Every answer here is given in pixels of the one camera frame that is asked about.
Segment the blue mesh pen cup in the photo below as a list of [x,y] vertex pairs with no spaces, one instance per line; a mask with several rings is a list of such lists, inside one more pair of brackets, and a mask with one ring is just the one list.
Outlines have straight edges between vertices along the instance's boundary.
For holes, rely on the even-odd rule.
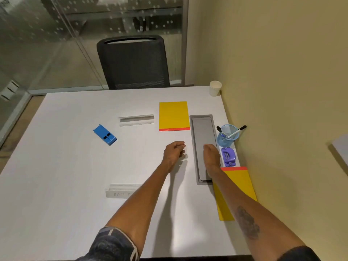
[[225,124],[221,127],[217,126],[216,128],[219,132],[216,141],[217,144],[222,148],[230,147],[239,137],[239,130],[234,125]]

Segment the clear acrylic name holder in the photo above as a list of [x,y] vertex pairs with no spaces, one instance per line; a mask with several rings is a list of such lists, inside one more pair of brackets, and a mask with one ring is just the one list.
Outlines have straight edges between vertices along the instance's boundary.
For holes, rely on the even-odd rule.
[[128,199],[139,187],[141,184],[110,184],[105,194],[107,198]]
[[125,126],[137,126],[137,125],[153,124],[154,120],[155,120],[154,118],[155,117],[153,114],[120,117],[119,118],[119,126],[125,127]]

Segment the blue stapler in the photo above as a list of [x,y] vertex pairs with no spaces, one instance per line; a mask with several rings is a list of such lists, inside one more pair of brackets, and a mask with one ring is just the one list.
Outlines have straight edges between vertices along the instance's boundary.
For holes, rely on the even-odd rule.
[[117,141],[117,138],[101,124],[99,124],[98,127],[93,129],[93,132],[100,139],[102,139],[108,146],[111,146],[115,141]]

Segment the person's left hand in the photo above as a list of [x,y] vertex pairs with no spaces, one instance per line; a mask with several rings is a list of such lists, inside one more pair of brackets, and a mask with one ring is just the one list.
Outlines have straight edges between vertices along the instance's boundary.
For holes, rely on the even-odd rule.
[[161,165],[166,169],[167,174],[173,170],[175,164],[180,158],[174,158],[172,156],[172,143],[168,144],[164,150],[163,159],[161,162]]

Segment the person's dark right sleeve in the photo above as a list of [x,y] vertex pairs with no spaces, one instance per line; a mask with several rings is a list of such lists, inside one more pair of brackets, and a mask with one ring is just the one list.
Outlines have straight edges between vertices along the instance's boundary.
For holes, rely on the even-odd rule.
[[282,254],[276,261],[321,261],[308,246],[294,247]]

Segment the purple hole punch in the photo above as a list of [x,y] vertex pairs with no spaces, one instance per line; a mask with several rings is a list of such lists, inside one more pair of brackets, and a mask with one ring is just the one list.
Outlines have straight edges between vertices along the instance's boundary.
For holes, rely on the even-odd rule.
[[234,150],[230,147],[225,147],[221,149],[222,157],[225,167],[234,167],[236,166],[236,154]]

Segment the yellow notepad with red edge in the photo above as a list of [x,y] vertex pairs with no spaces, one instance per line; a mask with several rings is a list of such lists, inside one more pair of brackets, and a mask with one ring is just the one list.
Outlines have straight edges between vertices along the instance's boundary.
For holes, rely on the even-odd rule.
[[159,103],[159,131],[190,130],[186,101]]
[[[246,167],[222,167],[221,170],[233,181],[242,192],[255,201],[257,200],[249,172]],[[234,221],[228,205],[218,187],[213,181],[216,206],[220,221]]]

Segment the person's right hand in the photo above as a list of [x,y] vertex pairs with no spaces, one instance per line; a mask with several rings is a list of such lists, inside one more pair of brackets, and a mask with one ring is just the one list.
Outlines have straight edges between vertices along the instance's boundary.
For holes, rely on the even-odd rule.
[[221,171],[220,153],[214,145],[204,144],[203,157],[206,171],[211,179],[213,179],[216,173]]

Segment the black mesh office chair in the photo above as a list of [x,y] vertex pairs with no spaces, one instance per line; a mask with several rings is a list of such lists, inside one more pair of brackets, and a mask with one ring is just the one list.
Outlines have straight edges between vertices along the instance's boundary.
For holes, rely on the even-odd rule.
[[169,88],[164,39],[159,35],[100,40],[96,49],[109,90]]

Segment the person's right forearm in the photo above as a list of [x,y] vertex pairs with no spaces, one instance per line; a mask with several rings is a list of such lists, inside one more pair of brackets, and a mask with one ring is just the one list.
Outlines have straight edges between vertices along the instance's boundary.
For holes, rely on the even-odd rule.
[[255,261],[276,261],[287,251],[305,245],[275,215],[242,192],[218,166],[210,166],[208,173],[243,232]]

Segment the glass partition door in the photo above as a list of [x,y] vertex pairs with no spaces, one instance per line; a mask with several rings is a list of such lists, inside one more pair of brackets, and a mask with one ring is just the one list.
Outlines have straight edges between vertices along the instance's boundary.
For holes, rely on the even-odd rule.
[[170,85],[185,83],[189,0],[0,0],[0,146],[30,98],[107,90],[106,38],[160,35]]

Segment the person's patterned left sleeve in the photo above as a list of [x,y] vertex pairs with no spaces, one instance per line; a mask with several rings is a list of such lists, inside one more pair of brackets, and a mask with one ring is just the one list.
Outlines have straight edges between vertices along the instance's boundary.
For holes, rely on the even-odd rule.
[[139,261],[138,249],[119,228],[104,227],[95,237],[89,252],[75,261]]

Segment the white paper cup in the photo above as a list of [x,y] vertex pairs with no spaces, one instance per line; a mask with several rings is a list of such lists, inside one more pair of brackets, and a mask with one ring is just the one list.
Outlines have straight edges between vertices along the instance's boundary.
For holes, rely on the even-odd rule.
[[222,83],[216,80],[210,82],[209,85],[209,95],[212,97],[220,96],[220,90],[222,88]]

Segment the person's left forearm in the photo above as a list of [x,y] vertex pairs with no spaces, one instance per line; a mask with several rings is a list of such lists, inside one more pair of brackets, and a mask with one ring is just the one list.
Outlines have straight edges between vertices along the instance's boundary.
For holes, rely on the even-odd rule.
[[160,191],[173,167],[173,163],[163,160],[106,224],[106,227],[116,227],[125,233],[137,247],[139,255],[144,249]]

